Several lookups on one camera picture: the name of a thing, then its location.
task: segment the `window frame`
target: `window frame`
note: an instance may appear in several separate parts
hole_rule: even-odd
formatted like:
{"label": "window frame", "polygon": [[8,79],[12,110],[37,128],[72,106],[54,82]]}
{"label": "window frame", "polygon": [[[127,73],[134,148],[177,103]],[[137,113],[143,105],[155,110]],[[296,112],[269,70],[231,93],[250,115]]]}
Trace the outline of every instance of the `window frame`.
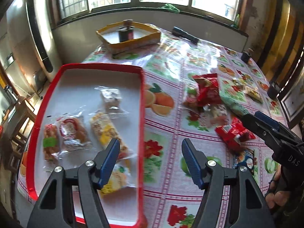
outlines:
{"label": "window frame", "polygon": [[[243,1],[244,0],[239,0],[238,7],[236,10],[236,14],[241,14],[243,8]],[[93,13],[99,13],[99,12],[104,12],[104,11],[109,11],[109,10],[115,10],[115,9],[120,9],[120,8],[136,8],[136,7],[146,7],[146,8],[159,8],[165,5],[165,3],[158,3],[158,2],[141,2],[140,0],[131,0],[129,3],[117,3],[117,4],[111,4],[111,5],[106,5],[106,6],[101,6],[101,7],[96,7],[93,8],[91,11],[89,11],[89,2],[86,0],[88,9],[86,11],[82,11],[80,13],[76,13],[74,15],[68,16],[66,18],[61,19],[60,21],[57,22],[57,26],[61,25],[63,23],[72,21],[74,19],[77,19],[79,17],[93,14]],[[220,15],[198,9],[195,7],[192,7],[192,0],[188,1],[188,5],[179,5],[179,4],[174,4],[173,5],[178,8],[180,11],[187,12],[187,13],[192,13],[192,14],[197,14],[201,16],[208,17],[210,19],[214,19],[216,21],[222,22],[227,25],[232,25],[234,21],[231,21],[225,17],[222,17]]]}

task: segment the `green snack package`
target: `green snack package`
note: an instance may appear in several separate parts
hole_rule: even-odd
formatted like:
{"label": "green snack package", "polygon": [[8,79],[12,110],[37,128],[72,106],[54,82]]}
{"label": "green snack package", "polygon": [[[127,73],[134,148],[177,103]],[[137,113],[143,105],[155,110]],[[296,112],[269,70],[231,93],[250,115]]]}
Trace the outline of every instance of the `green snack package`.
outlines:
{"label": "green snack package", "polygon": [[245,107],[236,102],[234,99],[227,97],[221,91],[219,92],[219,95],[223,103],[227,105],[227,107],[237,116],[242,117],[245,114],[249,113],[249,111]]}

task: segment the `hand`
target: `hand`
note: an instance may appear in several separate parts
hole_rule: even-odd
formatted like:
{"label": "hand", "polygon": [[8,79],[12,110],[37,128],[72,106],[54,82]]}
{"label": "hand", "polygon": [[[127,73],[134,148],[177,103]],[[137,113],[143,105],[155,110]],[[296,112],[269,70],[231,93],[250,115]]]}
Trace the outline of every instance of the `hand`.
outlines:
{"label": "hand", "polygon": [[[281,177],[281,165],[278,166],[278,169],[275,173],[274,180],[271,181],[269,188],[275,190],[277,187],[277,182],[279,181]],[[269,193],[265,199],[267,202],[267,205],[270,209],[274,208],[275,204],[279,206],[284,206],[290,196],[290,191],[278,191],[276,194]]]}

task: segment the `table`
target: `table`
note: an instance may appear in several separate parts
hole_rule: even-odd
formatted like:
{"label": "table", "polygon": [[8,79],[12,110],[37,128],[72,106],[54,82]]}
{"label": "table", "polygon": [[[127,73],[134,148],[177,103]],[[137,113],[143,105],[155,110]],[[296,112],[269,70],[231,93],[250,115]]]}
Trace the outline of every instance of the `table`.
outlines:
{"label": "table", "polygon": [[[187,40],[161,31],[161,43],[147,45],[112,58],[103,45],[97,47],[84,63],[119,63],[143,67],[146,83],[145,159],[144,159],[144,212],[148,227],[187,228],[192,224],[203,191],[193,184],[183,162],[181,142],[190,138],[196,149],[216,158],[223,167],[231,167],[233,155],[218,137],[208,118],[182,105],[185,83],[193,74],[217,73],[220,89],[238,101],[251,113],[262,111],[273,119],[287,124],[277,100],[267,96],[267,80],[250,59],[243,63],[241,54],[220,45],[200,41],[194,45]],[[243,78],[249,86],[257,88],[263,104],[245,96],[231,81]],[[272,150],[260,138],[244,143],[255,150],[256,182],[263,193],[273,173],[265,169]],[[217,227],[223,227],[228,206],[229,187],[224,187]]]}

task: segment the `blue gripper pad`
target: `blue gripper pad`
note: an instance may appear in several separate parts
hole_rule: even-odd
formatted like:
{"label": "blue gripper pad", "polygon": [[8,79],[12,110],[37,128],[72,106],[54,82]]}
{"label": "blue gripper pad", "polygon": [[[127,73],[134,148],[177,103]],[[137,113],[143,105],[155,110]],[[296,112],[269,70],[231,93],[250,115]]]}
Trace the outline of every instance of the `blue gripper pad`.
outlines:
{"label": "blue gripper pad", "polygon": [[192,181],[194,182],[195,185],[199,187],[199,189],[203,189],[204,182],[202,180],[202,170],[192,152],[193,149],[194,150],[196,149],[194,148],[193,145],[189,146],[188,140],[189,139],[184,139],[183,142],[181,143],[181,152],[183,153],[188,170],[192,177]]}
{"label": "blue gripper pad", "polygon": [[275,129],[276,131],[279,131],[279,124],[277,121],[273,120],[272,118],[270,118],[269,116],[265,115],[262,112],[256,112],[254,114],[255,117],[261,119],[263,122],[267,123],[269,126],[271,126],[273,129]]}
{"label": "blue gripper pad", "polygon": [[98,185],[100,188],[102,188],[104,185],[106,185],[110,179],[110,176],[112,174],[114,165],[116,163],[116,160],[118,158],[120,152],[120,143],[119,141],[116,139],[113,146],[111,147],[111,149],[108,152],[107,157],[104,160],[104,163],[101,166],[100,169],[100,179],[98,181]]}

